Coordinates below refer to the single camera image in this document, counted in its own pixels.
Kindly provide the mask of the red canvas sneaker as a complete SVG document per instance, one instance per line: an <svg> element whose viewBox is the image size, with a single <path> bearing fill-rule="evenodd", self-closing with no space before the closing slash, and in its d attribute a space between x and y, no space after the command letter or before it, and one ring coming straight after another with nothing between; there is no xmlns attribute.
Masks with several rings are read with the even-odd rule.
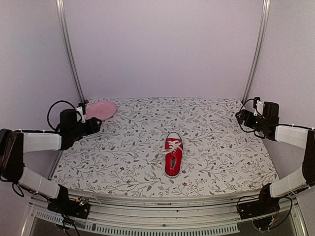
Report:
<svg viewBox="0 0 315 236"><path fill-rule="evenodd" d="M170 132L165 138L164 149L160 155L164 157L164 171L169 178L179 175L181 162L184 156L184 145L181 136L177 132Z"/></svg>

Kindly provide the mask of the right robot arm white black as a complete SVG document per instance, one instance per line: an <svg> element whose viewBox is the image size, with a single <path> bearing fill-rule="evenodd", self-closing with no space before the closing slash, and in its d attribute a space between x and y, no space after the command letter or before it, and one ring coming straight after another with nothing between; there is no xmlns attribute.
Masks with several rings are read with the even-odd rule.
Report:
<svg viewBox="0 0 315 236"><path fill-rule="evenodd" d="M252 110L244 106L235 114L243 132L264 140L280 179L262 187L254 204L258 214L265 214L279 199L304 191L315 184L315 129L280 123L279 105L251 100Z"/></svg>

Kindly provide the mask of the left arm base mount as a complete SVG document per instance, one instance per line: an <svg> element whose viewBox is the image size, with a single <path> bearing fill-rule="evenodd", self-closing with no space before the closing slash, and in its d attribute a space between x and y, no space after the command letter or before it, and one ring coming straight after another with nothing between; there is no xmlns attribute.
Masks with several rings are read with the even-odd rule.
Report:
<svg viewBox="0 0 315 236"><path fill-rule="evenodd" d="M89 199L79 197L71 200L68 197L65 199L49 199L47 209L66 216L72 216L80 219L87 219L91 205Z"/></svg>

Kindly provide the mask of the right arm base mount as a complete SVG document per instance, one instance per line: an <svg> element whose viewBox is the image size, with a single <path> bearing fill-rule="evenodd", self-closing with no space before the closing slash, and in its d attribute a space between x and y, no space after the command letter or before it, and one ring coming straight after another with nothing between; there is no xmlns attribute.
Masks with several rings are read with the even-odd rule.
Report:
<svg viewBox="0 0 315 236"><path fill-rule="evenodd" d="M273 226L278 216L280 205L279 199L260 201L258 198L252 196L243 196L238 200L236 209L241 220L254 219L255 217L269 214L265 218L256 219L252 222L257 230L267 231Z"/></svg>

